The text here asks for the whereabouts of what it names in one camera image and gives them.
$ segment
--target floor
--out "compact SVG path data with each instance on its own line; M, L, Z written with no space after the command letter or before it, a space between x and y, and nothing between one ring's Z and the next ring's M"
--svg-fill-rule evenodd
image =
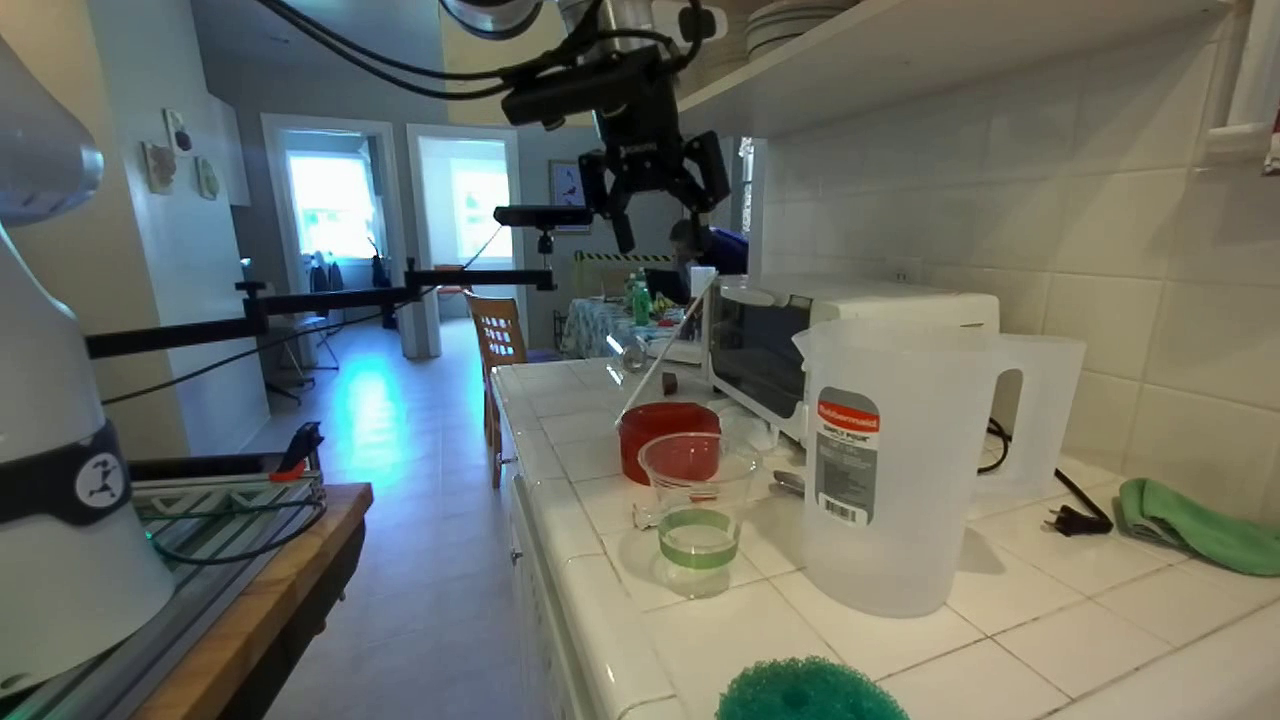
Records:
M343 328L337 372L282 403L265 448L324 430L324 476L378 505L349 597L275 695L275 720L545 720L536 650L517 620L504 494L487 486L482 357L470 322L409 364L384 328Z

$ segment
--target white tile countertop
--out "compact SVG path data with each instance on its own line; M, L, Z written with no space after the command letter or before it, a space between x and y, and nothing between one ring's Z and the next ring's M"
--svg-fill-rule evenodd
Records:
M778 655L841 661L910 717L944 720L1280 709L1280 581L1127 536L1052 536L1046 518L1066 494L978 501L951 599L923 620L828 599L789 551L802 507L778 496L747 518L734 587L677 597L634 528L648 490L617 467L614 421L634 383L608 360L497 372L517 494L601 717L718 717L729 681ZM1102 501L1122 486L1066 467Z

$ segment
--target green cloth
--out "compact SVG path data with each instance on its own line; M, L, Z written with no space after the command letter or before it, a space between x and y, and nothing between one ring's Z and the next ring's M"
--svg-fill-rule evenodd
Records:
M763 661L722 695L718 720L906 720L910 714L860 672L820 661Z
M1244 576L1280 576L1280 536L1249 521L1221 518L1156 481L1125 481L1117 521L1127 536L1183 548Z

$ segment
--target white tile wall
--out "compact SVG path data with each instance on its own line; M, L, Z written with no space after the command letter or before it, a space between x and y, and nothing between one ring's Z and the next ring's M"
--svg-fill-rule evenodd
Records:
M763 266L997 292L1089 339L1068 452L1280 513L1280 181L1203 164L1224 29L767 140Z
M1278 309L1280 288L1169 284L1149 379L1280 411Z
M1217 496L1221 513L1278 526L1278 518L1265 513L1278 463L1278 411L1143 390L1125 463L1134 476L1164 481L1187 496Z

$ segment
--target clear plastic cup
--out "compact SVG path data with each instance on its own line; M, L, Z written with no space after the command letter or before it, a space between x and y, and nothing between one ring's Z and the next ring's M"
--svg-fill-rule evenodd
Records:
M762 467L722 452L722 431L658 437L642 448L642 463L658 494L662 556L692 576L729 573Z
M648 474L642 463L642 448L668 431L722 431L722 417L692 399L653 399L625 411L617 437L621 437L621 463L625 476L637 486L648 486Z

